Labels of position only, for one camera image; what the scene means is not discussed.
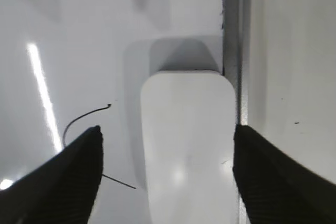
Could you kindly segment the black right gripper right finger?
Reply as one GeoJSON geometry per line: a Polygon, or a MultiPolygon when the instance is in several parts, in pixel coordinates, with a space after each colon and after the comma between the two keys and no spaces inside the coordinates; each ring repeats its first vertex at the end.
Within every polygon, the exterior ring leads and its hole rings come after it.
{"type": "Polygon", "coordinates": [[[233,174],[251,223],[335,223],[335,184],[247,125],[236,125],[233,174]]]}

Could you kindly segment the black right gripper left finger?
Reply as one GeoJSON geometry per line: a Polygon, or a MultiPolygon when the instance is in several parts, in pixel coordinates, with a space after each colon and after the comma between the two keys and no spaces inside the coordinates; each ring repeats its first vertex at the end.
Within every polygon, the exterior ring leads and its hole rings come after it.
{"type": "Polygon", "coordinates": [[[1,223],[88,223],[103,172],[103,136],[88,128],[1,191],[1,223]]]}

